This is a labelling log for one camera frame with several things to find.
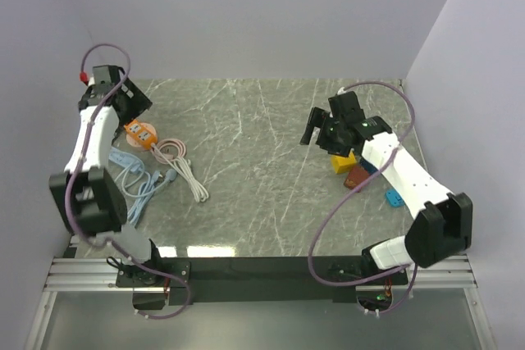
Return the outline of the pink round socket base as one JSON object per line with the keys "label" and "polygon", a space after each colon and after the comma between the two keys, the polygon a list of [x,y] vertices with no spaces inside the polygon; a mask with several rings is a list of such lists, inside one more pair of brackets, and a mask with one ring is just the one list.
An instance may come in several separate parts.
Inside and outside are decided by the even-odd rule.
{"label": "pink round socket base", "polygon": [[[149,132],[151,132],[155,137],[158,136],[158,133],[153,125],[151,125],[148,122],[141,122],[141,125],[147,129]],[[144,148],[142,145],[140,145],[137,141],[135,141],[130,135],[126,135],[126,142],[133,148],[144,152],[147,151],[147,148]]]}

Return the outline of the orange power strip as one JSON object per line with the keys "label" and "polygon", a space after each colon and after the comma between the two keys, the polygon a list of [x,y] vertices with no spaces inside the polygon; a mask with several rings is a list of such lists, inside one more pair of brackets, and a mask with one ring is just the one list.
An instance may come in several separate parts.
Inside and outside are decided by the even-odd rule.
{"label": "orange power strip", "polygon": [[135,141],[137,141],[147,151],[152,148],[154,144],[158,143],[158,137],[155,137],[151,132],[145,129],[141,125],[141,121],[133,120],[129,124],[124,125],[126,135],[130,135]]}

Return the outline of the yellow cube socket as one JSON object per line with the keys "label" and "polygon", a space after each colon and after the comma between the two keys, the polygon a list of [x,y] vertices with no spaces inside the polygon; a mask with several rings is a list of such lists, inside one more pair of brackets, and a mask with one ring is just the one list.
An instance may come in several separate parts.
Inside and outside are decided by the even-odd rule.
{"label": "yellow cube socket", "polygon": [[352,152],[347,157],[331,156],[331,165],[337,175],[350,172],[357,164],[358,161]]}

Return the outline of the light blue power strip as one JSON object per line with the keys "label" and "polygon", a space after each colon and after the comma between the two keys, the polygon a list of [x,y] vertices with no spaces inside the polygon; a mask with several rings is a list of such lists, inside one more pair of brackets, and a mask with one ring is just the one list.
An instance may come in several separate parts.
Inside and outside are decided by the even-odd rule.
{"label": "light blue power strip", "polygon": [[109,160],[133,174],[140,172],[144,168],[144,163],[137,156],[115,147],[112,147],[110,150]]}

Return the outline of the red-brown cube socket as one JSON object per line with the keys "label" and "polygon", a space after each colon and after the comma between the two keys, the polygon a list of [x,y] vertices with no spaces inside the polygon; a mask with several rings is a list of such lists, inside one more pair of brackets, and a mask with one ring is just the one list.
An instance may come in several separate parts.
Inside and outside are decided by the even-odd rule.
{"label": "red-brown cube socket", "polygon": [[346,176],[344,186],[349,190],[355,190],[359,185],[369,178],[369,174],[360,166],[356,165]]}

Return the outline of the blue cube socket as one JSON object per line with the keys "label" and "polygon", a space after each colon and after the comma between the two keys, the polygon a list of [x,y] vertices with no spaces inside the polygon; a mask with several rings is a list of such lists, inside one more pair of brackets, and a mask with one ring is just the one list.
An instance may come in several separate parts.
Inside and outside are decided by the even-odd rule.
{"label": "blue cube socket", "polygon": [[359,164],[369,175],[372,175],[377,172],[377,168],[362,157],[359,160]]}

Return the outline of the bright blue plug adapter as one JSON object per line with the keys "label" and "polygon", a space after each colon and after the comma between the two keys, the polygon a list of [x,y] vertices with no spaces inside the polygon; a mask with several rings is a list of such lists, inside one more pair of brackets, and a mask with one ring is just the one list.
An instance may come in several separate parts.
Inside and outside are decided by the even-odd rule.
{"label": "bright blue plug adapter", "polygon": [[385,192],[386,201],[392,207],[402,207],[404,205],[404,200],[400,194],[395,189],[388,189]]}

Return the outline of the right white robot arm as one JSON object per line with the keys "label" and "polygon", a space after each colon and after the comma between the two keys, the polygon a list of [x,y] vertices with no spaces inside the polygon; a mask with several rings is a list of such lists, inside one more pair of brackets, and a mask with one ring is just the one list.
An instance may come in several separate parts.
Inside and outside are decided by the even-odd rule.
{"label": "right white robot arm", "polygon": [[383,175],[413,217],[407,234],[363,250],[360,274],[352,285],[377,284],[417,265],[428,268],[471,247],[473,202],[440,184],[403,147],[401,137],[379,116],[367,117],[356,93],[335,95],[329,110],[313,107],[300,142],[346,157],[356,152]]}

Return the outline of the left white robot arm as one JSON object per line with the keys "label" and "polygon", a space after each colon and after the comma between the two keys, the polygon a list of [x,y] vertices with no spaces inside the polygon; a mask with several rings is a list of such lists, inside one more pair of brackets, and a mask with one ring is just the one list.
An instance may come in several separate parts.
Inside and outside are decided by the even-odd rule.
{"label": "left white robot arm", "polygon": [[78,103],[80,130],[63,172],[51,175],[48,186],[70,234],[93,248],[114,247],[121,271],[142,284],[158,284],[164,266],[158,248],[127,221],[123,193],[107,167],[117,131],[148,110],[152,103],[124,76],[120,66],[95,66],[80,75],[87,89]]}

